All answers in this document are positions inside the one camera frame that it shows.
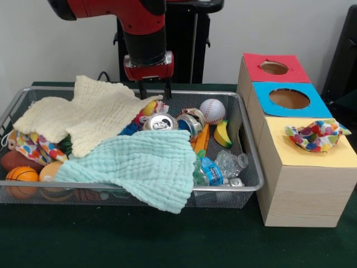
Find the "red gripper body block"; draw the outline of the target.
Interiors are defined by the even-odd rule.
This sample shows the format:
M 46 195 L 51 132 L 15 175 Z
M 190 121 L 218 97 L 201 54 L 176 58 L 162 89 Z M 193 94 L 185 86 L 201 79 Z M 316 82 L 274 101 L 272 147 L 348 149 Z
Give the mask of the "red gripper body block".
M 124 71 L 130 81 L 140 81 L 147 78 L 166 79 L 173 76 L 174 62 L 162 62 L 156 65 L 141 66 L 133 64 L 129 59 L 123 62 Z

